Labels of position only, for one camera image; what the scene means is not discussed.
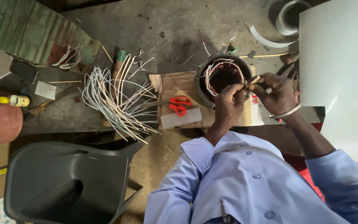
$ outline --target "chair backrest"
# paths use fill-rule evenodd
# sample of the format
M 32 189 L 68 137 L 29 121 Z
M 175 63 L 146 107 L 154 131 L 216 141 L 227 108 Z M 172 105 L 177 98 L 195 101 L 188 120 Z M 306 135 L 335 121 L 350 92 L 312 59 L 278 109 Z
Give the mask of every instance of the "chair backrest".
M 39 142 L 17 150 L 8 164 L 6 214 L 35 223 L 109 223 L 124 202 L 129 165 L 143 145 L 124 141 Z

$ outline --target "silver bangle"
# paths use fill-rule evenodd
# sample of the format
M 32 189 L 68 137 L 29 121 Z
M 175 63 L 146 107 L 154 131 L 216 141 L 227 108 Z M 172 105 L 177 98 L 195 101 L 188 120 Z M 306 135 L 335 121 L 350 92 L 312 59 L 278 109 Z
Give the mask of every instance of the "silver bangle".
M 279 115 L 271 114 L 271 115 L 269 115 L 269 118 L 271 118 L 271 119 L 282 118 L 282 117 L 284 117 L 284 116 L 287 116 L 287 115 L 289 115 L 289 114 L 294 113 L 294 112 L 297 111 L 299 108 L 301 108 L 301 104 L 298 104 L 294 109 L 291 109 L 291 110 L 289 110 L 289 111 L 287 111 L 287 112 L 285 112 L 285 113 L 282 113 L 282 114 L 279 114 Z

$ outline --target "shirt sleeve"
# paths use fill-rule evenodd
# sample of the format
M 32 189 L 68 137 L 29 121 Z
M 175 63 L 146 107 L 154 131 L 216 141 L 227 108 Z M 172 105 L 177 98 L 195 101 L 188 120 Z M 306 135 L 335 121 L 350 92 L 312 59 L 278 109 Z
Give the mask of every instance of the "shirt sleeve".
M 327 206 L 348 222 L 358 223 L 358 164 L 343 150 L 306 160 L 313 184 Z
M 147 198 L 145 224 L 189 223 L 194 190 L 214 156 L 214 147 L 205 138 L 187 141 L 184 152 Z

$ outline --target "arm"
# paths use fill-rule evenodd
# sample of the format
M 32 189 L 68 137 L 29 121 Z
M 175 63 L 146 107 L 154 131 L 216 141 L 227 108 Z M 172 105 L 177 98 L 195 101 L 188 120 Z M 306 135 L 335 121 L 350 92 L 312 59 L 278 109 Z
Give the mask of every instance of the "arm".
M 227 86 L 215 99 L 215 123 L 204 138 L 183 143 L 175 166 L 147 198 L 144 223 L 189 223 L 196 186 L 209 169 L 214 147 L 235 124 L 244 109 L 244 84 Z
M 145 224 L 190 223 L 195 188 L 209 169 L 214 147 L 197 138 L 181 145 L 184 153 L 147 198 Z
M 249 89 L 270 113 L 282 114 L 296 106 L 290 79 L 265 74 L 258 81 L 268 84 L 272 92 L 268 94 L 255 84 Z M 282 119 L 301 144 L 313 183 L 324 194 L 327 206 L 350 223 L 358 223 L 358 164 L 336 150 L 299 112 Z

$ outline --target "person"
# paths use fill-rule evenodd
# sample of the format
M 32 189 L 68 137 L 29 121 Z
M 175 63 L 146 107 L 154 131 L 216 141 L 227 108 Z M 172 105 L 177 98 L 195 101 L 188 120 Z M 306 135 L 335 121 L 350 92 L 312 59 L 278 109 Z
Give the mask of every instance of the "person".
M 248 88 L 270 113 L 296 107 L 291 79 L 265 74 L 258 82 L 272 92 L 257 84 Z M 184 153 L 148 195 L 144 223 L 358 223 L 358 164 L 298 111 L 282 120 L 301 144 L 325 203 L 274 145 L 229 131 L 242 114 L 246 89 L 230 85 L 216 97 L 215 123 L 204 137 L 181 144 Z

